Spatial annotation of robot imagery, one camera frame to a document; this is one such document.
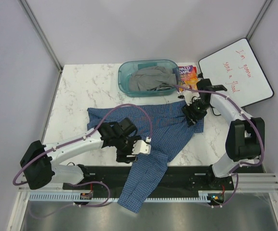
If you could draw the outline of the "blue checkered long sleeve shirt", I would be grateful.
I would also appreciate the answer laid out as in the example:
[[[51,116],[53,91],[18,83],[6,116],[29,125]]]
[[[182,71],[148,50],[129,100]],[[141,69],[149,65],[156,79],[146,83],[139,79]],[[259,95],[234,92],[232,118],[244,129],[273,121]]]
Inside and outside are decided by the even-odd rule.
[[[142,111],[134,107],[121,107],[111,114],[108,108],[88,108],[88,129],[96,127],[102,118],[107,122],[120,122],[129,118],[138,128],[138,134],[145,139],[151,136],[151,152],[149,155],[139,155],[132,164],[131,172],[123,187],[118,204],[134,213],[141,209],[146,197],[135,195],[139,181],[146,176],[153,176],[161,180],[171,162],[179,152],[188,144],[192,136],[202,133],[204,121],[194,126],[188,126],[182,112],[185,105],[183,101],[160,104],[142,105]]]

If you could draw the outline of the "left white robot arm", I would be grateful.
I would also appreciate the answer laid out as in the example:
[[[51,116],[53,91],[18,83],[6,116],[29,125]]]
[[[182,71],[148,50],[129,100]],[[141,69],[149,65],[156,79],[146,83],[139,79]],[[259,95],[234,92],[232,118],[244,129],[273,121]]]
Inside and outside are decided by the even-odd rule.
[[[44,145],[40,141],[30,144],[20,161],[30,189],[40,189],[50,182],[68,183],[79,189],[90,185],[90,177],[84,165],[64,166],[62,163],[87,151],[115,147],[119,163],[130,163],[149,147],[130,119],[105,122],[74,139]]]

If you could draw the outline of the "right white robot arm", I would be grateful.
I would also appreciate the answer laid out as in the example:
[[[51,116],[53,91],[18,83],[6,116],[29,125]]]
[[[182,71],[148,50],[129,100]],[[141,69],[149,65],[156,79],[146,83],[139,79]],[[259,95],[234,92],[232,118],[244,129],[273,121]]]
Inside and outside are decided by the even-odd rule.
[[[187,124],[193,126],[201,121],[209,108],[215,108],[229,125],[225,141],[225,153],[209,166],[205,177],[206,186],[217,189],[223,179],[242,166],[256,167],[262,164],[265,148],[265,122],[240,108],[227,94],[224,85],[213,85],[202,79],[197,89],[179,86],[179,98],[185,100],[182,112]]]

